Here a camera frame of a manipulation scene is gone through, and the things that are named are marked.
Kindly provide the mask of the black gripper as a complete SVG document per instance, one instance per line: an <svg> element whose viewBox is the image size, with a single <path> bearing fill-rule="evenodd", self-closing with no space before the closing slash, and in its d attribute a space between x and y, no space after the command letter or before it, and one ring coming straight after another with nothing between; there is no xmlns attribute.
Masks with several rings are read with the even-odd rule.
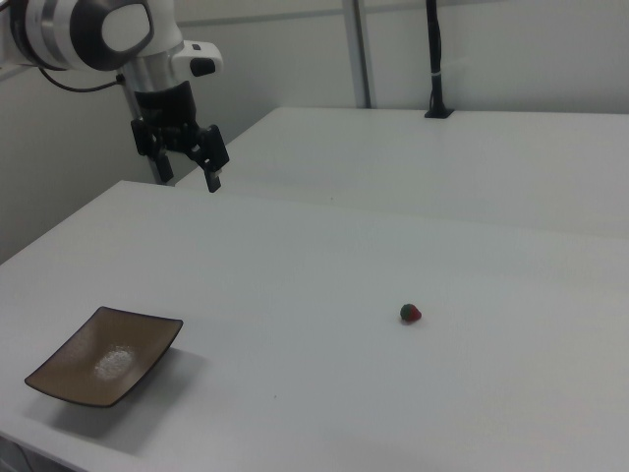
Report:
<svg viewBox="0 0 629 472"><path fill-rule="evenodd" d="M221 187L220 172L229 154L217 126L202 129L192 86L185 81L160 91L135 91L139 117L131 122L137 152L148 159L157 183L169 183L173 170L166 149L189 151L210 193Z"/></svg>

